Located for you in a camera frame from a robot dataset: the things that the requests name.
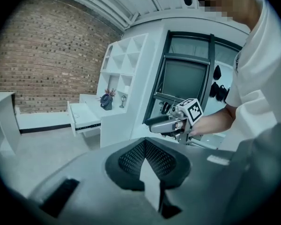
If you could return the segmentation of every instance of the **black and white marker cube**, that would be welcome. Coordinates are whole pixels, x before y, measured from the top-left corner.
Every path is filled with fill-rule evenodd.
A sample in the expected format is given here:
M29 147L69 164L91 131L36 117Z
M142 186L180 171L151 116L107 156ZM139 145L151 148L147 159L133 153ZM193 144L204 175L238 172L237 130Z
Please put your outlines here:
M189 98L184 102L179 103L177 108L188 116L191 126L193 126L203 116L202 108L196 98Z

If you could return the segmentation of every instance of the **small lamp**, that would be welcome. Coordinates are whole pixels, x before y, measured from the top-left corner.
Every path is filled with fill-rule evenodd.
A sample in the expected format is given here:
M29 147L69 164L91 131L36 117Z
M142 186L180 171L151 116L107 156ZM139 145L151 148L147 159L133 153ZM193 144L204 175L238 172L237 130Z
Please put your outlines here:
M120 106L120 108L124 108L123 104L124 104L124 102L126 101L126 96L123 95L123 96L121 97L121 100L122 100L122 105Z

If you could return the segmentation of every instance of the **window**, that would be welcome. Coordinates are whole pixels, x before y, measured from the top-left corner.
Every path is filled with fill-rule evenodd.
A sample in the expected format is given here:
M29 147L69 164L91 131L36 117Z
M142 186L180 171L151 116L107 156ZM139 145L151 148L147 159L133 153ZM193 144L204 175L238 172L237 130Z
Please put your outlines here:
M144 121L170 111L188 98L205 109L212 85L214 62L233 65L241 47L214 35L169 32Z

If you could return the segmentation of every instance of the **person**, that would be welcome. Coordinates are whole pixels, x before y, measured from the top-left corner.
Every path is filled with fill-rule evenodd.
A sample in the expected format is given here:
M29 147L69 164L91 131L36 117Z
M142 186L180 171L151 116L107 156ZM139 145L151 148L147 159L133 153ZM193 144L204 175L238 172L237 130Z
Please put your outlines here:
M190 135L229 129L219 149L236 151L241 141L257 137L277 124L261 88L281 60L281 21L267 0L203 2L235 22L247 25L251 32L234 60L233 82L225 108L202 117Z

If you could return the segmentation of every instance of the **white t-shirt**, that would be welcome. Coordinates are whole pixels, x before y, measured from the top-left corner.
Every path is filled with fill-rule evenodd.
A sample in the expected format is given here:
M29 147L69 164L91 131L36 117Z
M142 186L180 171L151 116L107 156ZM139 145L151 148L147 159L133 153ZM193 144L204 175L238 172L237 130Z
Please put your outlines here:
M281 20L267 0L262 3L260 19L234 61L226 102L237 107L236 119L221 150L236 151L241 141L257 137L277 123L261 88L281 60Z

